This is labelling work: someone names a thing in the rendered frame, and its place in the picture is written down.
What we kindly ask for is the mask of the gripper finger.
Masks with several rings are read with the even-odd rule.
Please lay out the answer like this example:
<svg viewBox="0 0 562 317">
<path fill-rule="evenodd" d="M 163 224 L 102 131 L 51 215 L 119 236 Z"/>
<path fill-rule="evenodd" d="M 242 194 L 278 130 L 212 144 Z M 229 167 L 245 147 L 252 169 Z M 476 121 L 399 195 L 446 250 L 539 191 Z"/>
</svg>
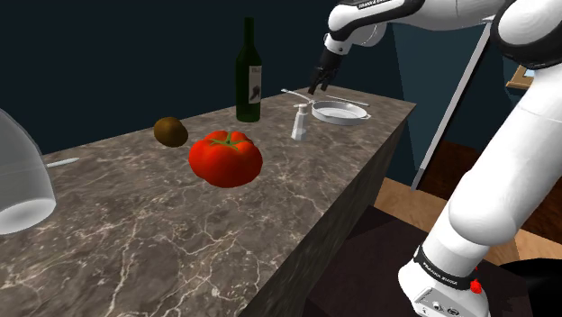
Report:
<svg viewBox="0 0 562 317">
<path fill-rule="evenodd" d="M 311 75 L 308 93 L 313 95 L 317 87 L 319 87 L 322 91 L 325 91 L 330 83 L 331 70 L 323 67 L 316 67 Z"/>
</svg>

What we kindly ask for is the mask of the silver spoon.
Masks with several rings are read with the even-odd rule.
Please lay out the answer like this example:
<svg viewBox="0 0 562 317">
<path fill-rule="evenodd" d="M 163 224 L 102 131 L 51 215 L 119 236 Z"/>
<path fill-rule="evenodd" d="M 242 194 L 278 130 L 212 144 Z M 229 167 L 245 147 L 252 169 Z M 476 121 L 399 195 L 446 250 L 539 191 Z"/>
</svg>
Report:
<svg viewBox="0 0 562 317">
<path fill-rule="evenodd" d="M 302 97 L 302 98 L 303 98 L 304 100 L 306 100 L 307 103 L 309 103 L 309 104 L 312 104 L 312 103 L 315 102 L 313 99 L 309 98 L 309 97 L 306 96 L 306 95 L 302 95 L 302 94 L 300 94 L 300 93 L 296 93 L 296 92 L 294 92 L 294 91 L 291 91 L 291 90 L 288 90 L 288 89 L 285 89 L 285 88 L 282 88 L 282 89 L 281 89 L 281 92 L 286 93 L 286 94 L 290 94 L 290 95 L 296 95 L 296 96 Z"/>
</svg>

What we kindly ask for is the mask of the white pan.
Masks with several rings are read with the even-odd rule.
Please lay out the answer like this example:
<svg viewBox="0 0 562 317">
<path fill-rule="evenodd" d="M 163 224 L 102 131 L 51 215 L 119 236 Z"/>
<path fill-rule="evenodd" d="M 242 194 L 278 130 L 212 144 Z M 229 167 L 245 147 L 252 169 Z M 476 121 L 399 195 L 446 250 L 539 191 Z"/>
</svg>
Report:
<svg viewBox="0 0 562 317">
<path fill-rule="evenodd" d="M 363 108 L 338 101 L 314 102 L 312 115 L 320 121 L 342 126 L 360 125 L 371 118 Z"/>
</svg>

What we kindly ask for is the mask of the dark green wine bottle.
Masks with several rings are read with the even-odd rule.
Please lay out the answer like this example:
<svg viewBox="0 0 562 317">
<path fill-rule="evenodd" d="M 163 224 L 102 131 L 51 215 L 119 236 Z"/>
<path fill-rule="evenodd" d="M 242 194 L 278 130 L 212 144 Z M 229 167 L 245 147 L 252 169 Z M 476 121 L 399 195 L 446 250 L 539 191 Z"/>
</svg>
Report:
<svg viewBox="0 0 562 317">
<path fill-rule="evenodd" d="M 254 18 L 244 18 L 243 44 L 235 68 L 236 117 L 241 122 L 260 119 L 262 60 L 254 45 Z"/>
</svg>

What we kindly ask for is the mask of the red tomato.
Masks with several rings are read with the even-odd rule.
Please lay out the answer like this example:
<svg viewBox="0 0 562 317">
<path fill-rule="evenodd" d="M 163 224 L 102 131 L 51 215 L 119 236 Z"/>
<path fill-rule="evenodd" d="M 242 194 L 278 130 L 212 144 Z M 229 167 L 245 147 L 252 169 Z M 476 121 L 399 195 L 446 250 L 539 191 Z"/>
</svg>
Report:
<svg viewBox="0 0 562 317">
<path fill-rule="evenodd" d="M 221 188 L 246 185 L 263 165 L 258 147 L 240 131 L 208 134 L 191 147 L 188 161 L 198 177 Z"/>
</svg>

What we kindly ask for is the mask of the brown kiwi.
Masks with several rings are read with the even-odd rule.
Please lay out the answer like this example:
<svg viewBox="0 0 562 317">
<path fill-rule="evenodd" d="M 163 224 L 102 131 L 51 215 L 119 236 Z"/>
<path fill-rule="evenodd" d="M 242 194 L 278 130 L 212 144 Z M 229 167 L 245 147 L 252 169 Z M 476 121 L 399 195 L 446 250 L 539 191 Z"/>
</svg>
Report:
<svg viewBox="0 0 562 317">
<path fill-rule="evenodd" d="M 158 142 L 170 148 L 183 146 L 188 140 L 186 127 L 175 117 L 159 119 L 153 126 L 153 134 Z"/>
</svg>

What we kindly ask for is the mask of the wooden framed picture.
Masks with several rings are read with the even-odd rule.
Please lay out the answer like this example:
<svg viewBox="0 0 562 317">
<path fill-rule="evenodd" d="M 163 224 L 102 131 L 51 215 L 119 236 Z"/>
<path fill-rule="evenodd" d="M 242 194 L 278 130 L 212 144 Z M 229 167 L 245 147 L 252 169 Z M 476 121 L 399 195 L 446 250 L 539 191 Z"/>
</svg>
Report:
<svg viewBox="0 0 562 317">
<path fill-rule="evenodd" d="M 506 83 L 508 88 L 516 88 L 526 90 L 532 84 L 534 79 L 534 71 L 524 66 L 518 66 L 512 78 Z"/>
</svg>

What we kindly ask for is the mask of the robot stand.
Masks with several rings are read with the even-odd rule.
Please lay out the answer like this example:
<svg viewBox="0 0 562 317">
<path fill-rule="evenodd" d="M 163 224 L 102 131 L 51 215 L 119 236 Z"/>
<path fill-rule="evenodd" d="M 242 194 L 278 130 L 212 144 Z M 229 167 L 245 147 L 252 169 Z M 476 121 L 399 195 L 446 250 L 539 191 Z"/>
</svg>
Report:
<svg viewBox="0 0 562 317">
<path fill-rule="evenodd" d="M 427 233 L 368 206 L 309 293 L 302 317 L 419 317 L 398 271 Z M 486 260 L 478 266 L 492 317 L 537 317 L 523 278 Z"/>
</svg>

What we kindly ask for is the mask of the clear glass bowl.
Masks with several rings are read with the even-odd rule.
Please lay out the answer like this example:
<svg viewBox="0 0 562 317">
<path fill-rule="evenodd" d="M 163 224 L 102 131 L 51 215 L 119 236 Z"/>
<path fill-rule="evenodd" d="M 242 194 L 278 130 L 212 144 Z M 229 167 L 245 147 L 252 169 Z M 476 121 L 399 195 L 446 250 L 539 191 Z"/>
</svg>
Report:
<svg viewBox="0 0 562 317">
<path fill-rule="evenodd" d="M 55 207 L 50 176 L 35 142 L 0 109 L 0 234 L 31 228 Z"/>
</svg>

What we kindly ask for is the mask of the grey door frame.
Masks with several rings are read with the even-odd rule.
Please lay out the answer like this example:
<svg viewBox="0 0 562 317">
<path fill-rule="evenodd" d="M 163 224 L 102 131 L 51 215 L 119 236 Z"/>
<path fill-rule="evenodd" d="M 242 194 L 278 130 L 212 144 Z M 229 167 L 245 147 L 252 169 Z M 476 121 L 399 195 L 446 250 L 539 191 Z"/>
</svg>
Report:
<svg viewBox="0 0 562 317">
<path fill-rule="evenodd" d="M 469 81 L 469 79 L 471 78 L 473 72 L 476 69 L 476 64 L 477 62 L 480 60 L 484 50 L 485 50 L 485 46 L 490 38 L 490 30 L 491 30 L 491 24 L 490 23 L 486 23 L 485 27 L 482 31 L 482 34 L 475 46 L 475 49 L 470 57 L 470 60 L 467 63 L 467 66 L 463 72 L 462 77 L 460 78 L 459 82 L 458 82 L 458 86 L 453 94 L 453 96 L 451 97 L 450 101 L 449 101 L 449 105 L 445 111 L 445 113 L 443 114 L 443 117 L 440 121 L 440 124 L 438 126 L 438 129 L 436 130 L 432 140 L 431 140 L 431 144 L 428 147 L 426 154 L 420 164 L 420 167 L 418 168 L 418 171 L 416 173 L 416 176 L 412 182 L 411 185 L 411 190 L 414 191 L 418 188 L 418 185 L 420 184 L 422 177 L 431 161 L 431 158 L 436 150 L 436 148 L 438 147 L 438 144 L 440 142 L 440 140 L 442 139 L 445 130 L 448 126 L 448 123 L 458 105 L 458 102 L 463 94 L 463 92 L 465 91 L 466 87 L 467 87 L 467 83 Z"/>
</svg>

